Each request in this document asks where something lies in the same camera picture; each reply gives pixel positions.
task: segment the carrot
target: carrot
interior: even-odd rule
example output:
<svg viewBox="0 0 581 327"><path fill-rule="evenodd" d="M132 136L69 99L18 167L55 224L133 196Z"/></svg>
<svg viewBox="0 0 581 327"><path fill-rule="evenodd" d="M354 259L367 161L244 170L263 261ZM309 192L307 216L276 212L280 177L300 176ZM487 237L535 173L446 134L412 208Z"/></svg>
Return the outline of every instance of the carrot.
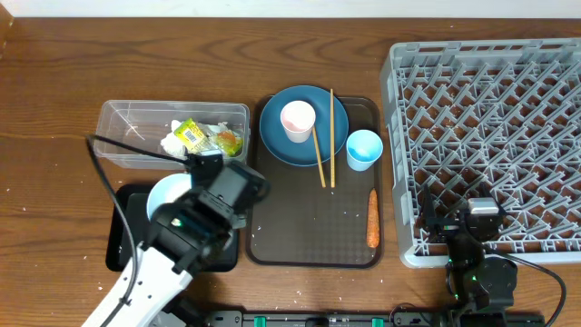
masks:
<svg viewBox="0 0 581 327"><path fill-rule="evenodd" d="M369 194L369 205L367 209L367 246L376 248L379 246L379 210L378 193L375 189Z"/></svg>

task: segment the black tray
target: black tray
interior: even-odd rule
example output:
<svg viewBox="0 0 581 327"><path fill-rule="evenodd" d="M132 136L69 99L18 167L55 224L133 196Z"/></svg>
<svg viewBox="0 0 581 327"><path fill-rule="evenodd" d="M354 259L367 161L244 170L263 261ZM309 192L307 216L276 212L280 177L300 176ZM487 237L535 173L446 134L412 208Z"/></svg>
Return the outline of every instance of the black tray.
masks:
<svg viewBox="0 0 581 327"><path fill-rule="evenodd" d="M153 185L151 184L127 184L117 191L119 204L124 209L135 243L139 243L145 238L147 227L150 224L147 219L145 205L147 204L147 195L152 188ZM125 268L130 257L129 240L125 237L121 218L113 208L113 219L111 220L105 263L109 270L120 272ZM228 272L234 268L236 262L238 262L238 231L234 231L231 245L206 271Z"/></svg>
<svg viewBox="0 0 581 327"><path fill-rule="evenodd" d="M377 106L369 99L341 97L350 133L369 129L379 134ZM379 206L380 242L367 246L369 192L381 199L381 159L365 172L347 165L345 145L335 155L336 187L330 188L330 161L323 164L327 188L320 186L319 169L295 167L275 158L260 138L264 105L257 106L251 144L251 165L271 182L271 194L249 214L246 252L259 264L369 268L383 254L383 212Z"/></svg>

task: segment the yellow package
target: yellow package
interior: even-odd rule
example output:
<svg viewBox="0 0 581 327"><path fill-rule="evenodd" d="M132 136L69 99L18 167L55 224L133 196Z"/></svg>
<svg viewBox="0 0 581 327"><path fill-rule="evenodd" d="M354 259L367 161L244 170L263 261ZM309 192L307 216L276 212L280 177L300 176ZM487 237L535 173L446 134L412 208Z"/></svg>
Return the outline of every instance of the yellow package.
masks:
<svg viewBox="0 0 581 327"><path fill-rule="evenodd" d="M173 131L173 134L177 136L188 149L191 154L197 154L204 150L210 150L214 148L206 137L206 134L198 127L198 125L192 120L192 118L183 122L180 127Z"/></svg>

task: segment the plastic dish rack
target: plastic dish rack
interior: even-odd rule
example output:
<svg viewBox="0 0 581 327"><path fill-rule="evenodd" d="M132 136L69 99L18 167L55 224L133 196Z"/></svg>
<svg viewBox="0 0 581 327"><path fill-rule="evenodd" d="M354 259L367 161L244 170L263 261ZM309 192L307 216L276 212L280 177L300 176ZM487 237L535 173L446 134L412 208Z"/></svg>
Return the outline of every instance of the plastic dish rack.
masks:
<svg viewBox="0 0 581 327"><path fill-rule="evenodd" d="M417 227L486 183L509 216L488 243L533 263L581 262L581 39L393 45L381 71L399 256L446 264Z"/></svg>

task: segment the blue plate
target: blue plate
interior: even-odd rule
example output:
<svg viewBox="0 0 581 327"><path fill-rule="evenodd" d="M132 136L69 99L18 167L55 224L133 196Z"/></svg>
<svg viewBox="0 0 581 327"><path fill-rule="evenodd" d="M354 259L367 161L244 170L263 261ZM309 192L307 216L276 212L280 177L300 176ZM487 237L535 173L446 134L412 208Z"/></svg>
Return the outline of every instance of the blue plate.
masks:
<svg viewBox="0 0 581 327"><path fill-rule="evenodd" d="M330 159L330 93L319 87L300 85L289 87L274 95L264 106L261 114L261 138L269 151L287 164L299 167L317 165L317 155L312 135L303 143L291 142L284 133L281 123L282 108L289 102L301 100L315 109L317 138L320 159ZM335 111L335 154L347 140L349 121L343 104L334 98Z"/></svg>

